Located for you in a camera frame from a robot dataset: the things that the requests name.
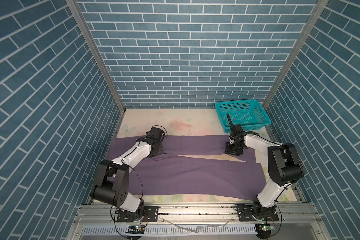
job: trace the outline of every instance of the metal corner beam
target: metal corner beam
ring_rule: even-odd
[[[283,67],[281,68],[281,71],[279,72],[278,76],[276,77],[276,80],[273,83],[273,86],[269,90],[269,93],[262,104],[264,109],[266,109],[269,106],[269,104],[271,103],[273,96],[276,94],[279,86],[283,82],[285,76],[287,75],[289,69],[291,68],[293,62],[295,61],[302,46],[304,45],[305,41],[307,40],[309,34],[311,33],[313,27],[315,26],[317,20],[319,19],[321,13],[324,11],[324,8],[328,2],[329,2],[329,0],[318,0],[315,7],[312,9],[311,15],[309,16],[307,23],[302,28],[301,33],[300,33],[298,39],[296,40],[296,43],[293,46],[291,53],[288,55],[287,59],[285,60],[285,63],[283,65]]]
[[[79,29],[81,33],[83,34],[84,40],[86,41],[96,63],[99,67],[101,74],[103,75],[110,92],[112,93],[113,98],[116,101],[116,104],[120,108],[121,113],[123,114],[125,112],[125,108],[123,105],[123,102],[120,99],[119,94],[116,91],[115,85],[112,82],[112,79],[109,75],[109,72],[106,68],[106,65],[103,61],[103,58],[100,55],[99,49],[96,46],[96,43],[92,37],[91,31],[88,28],[88,25],[84,19],[84,15],[81,12],[81,9],[79,7],[79,4],[77,3],[77,0],[66,0],[69,10],[71,11],[74,19],[76,20],[77,25],[79,26]]]

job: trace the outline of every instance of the blue brick wall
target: blue brick wall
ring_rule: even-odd
[[[360,239],[360,0],[330,0],[269,108],[333,239]]]
[[[79,0],[127,108],[264,101],[317,0]]]
[[[119,114],[64,0],[0,0],[0,240],[67,236]]]

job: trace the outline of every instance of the robotic arm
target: robotic arm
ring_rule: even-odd
[[[91,198],[126,210],[130,220],[140,220],[144,201],[128,192],[129,172],[143,158],[162,154],[163,139],[164,132],[152,127],[145,137],[137,139],[135,145],[120,157],[100,162],[96,167]],[[115,180],[111,182],[110,177],[115,177]]]
[[[226,154],[238,156],[243,154],[243,149],[251,147],[268,156],[270,179],[252,205],[254,218],[261,220],[270,212],[275,212],[275,204],[279,196],[284,189],[304,176],[304,169],[292,143],[282,144],[263,139],[255,132],[243,131],[240,124],[233,125],[228,113],[227,118],[231,133],[230,142],[225,145]]]

